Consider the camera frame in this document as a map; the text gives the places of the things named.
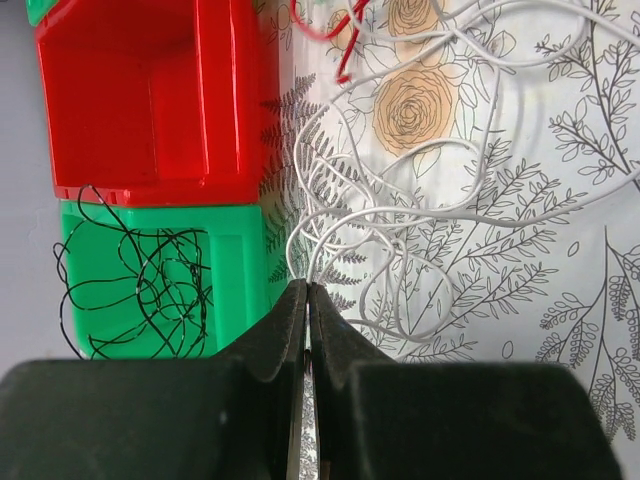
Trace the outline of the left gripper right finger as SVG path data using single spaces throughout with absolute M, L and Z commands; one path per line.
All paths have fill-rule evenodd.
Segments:
M 616 479 L 577 379 L 538 363 L 390 359 L 308 290 L 323 479 Z

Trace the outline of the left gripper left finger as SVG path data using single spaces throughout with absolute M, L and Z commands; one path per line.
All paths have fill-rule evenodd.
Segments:
M 37 360 L 1 382 L 5 479 L 294 479 L 306 284 L 217 354 Z

